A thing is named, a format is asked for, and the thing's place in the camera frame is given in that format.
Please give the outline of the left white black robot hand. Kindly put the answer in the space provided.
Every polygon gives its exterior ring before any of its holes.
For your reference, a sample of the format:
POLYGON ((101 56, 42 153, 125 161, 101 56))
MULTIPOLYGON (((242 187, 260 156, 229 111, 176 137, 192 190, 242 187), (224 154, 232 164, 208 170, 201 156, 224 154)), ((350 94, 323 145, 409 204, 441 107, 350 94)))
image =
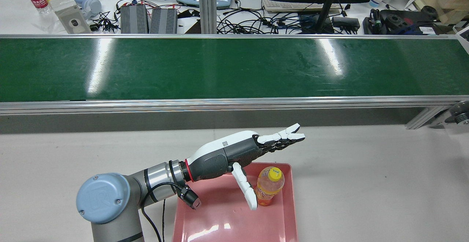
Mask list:
POLYGON ((186 182, 210 180, 231 173, 251 210, 258 207, 255 191, 248 183, 244 167, 268 152, 284 148, 304 140, 298 133, 298 123, 271 135, 259 135, 254 131, 241 131, 201 146, 191 157, 181 162, 186 182))

